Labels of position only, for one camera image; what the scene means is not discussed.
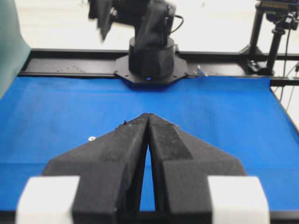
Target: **screw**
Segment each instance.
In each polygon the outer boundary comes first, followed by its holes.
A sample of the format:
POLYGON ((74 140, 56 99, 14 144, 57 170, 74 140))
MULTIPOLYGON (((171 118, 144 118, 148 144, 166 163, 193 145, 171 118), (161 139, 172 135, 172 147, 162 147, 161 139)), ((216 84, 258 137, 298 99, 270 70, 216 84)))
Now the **screw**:
POLYGON ((95 139, 96 139, 96 137, 91 136, 91 137, 88 138, 88 141, 93 141, 93 140, 95 140, 95 139))

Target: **white floor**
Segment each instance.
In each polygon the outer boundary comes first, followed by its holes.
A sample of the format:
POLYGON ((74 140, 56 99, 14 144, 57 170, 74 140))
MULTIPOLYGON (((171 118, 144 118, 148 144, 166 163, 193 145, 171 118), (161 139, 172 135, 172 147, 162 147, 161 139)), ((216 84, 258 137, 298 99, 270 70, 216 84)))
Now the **white floor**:
MULTIPOLYGON (((96 23, 89 21, 86 0, 15 0, 23 37, 32 48, 52 49, 128 49, 134 35, 131 27, 113 25, 106 41, 100 41, 96 23)), ((239 51, 250 39, 255 0, 170 0, 185 24, 172 35, 182 51, 239 51)), ((269 52, 274 25, 264 20, 259 47, 269 52)), ((280 52, 284 53, 286 35, 280 52)), ((289 53, 299 53, 299 31, 292 32, 289 53)), ((296 62, 287 65, 287 71, 296 62)), ((282 75, 283 62, 276 64, 282 75)), ((283 105, 288 104, 292 88, 285 88, 283 105)), ((289 114, 299 126, 299 88, 295 88, 289 114)))

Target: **green curtain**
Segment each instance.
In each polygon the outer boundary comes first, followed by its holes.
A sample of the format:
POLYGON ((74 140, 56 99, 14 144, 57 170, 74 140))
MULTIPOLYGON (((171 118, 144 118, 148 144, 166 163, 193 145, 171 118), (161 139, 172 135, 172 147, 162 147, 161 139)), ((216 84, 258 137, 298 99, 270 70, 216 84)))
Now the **green curtain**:
POLYGON ((0 0, 0 99, 30 53, 21 36, 14 0, 0 0))

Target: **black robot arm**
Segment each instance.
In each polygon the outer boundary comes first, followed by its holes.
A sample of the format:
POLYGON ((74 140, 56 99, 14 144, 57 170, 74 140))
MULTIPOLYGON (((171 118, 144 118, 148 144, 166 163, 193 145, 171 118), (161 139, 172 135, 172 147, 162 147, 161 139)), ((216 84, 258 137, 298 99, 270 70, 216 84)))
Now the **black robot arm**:
POLYGON ((98 19, 105 40, 113 22, 135 27, 135 50, 166 46, 176 7, 164 0, 90 0, 89 18, 98 19))

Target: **blue table surface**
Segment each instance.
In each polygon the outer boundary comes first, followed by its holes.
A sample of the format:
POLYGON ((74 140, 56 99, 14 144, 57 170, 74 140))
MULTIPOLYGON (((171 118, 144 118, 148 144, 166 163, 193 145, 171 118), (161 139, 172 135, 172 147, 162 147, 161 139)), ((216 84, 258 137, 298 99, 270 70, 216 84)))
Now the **blue table surface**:
MULTIPOLYGON (((204 77, 162 89, 119 79, 18 77, 0 100, 0 210, 15 210, 27 179, 49 159, 124 120, 155 113, 238 157, 271 210, 299 210, 299 136, 269 79, 204 77)), ((141 210, 154 210, 147 155, 141 210)))

